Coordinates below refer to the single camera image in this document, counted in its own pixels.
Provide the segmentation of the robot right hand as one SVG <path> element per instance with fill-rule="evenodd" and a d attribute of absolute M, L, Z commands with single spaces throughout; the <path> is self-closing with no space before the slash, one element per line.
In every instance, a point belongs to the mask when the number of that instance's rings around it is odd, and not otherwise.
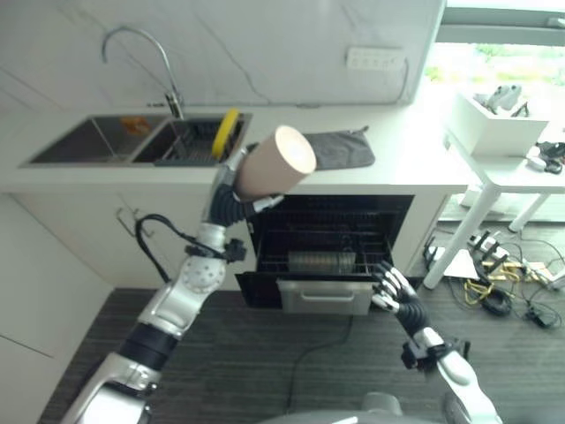
<path fill-rule="evenodd" d="M 387 261 L 378 262 L 376 270 L 372 303 L 393 314 L 410 337 L 429 327 L 426 308 L 408 279 Z"/>

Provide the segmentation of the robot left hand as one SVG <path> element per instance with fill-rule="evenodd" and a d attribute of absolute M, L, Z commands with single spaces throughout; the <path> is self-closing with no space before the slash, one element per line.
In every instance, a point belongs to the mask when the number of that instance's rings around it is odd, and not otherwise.
<path fill-rule="evenodd" d="M 197 240 L 207 250 L 224 251 L 226 230 L 249 217 L 273 208 L 283 200 L 281 191 L 244 195 L 236 188 L 237 178 L 243 173 L 245 161 L 258 150 L 258 144 L 239 148 L 215 174 L 207 202 L 202 212 Z"/>

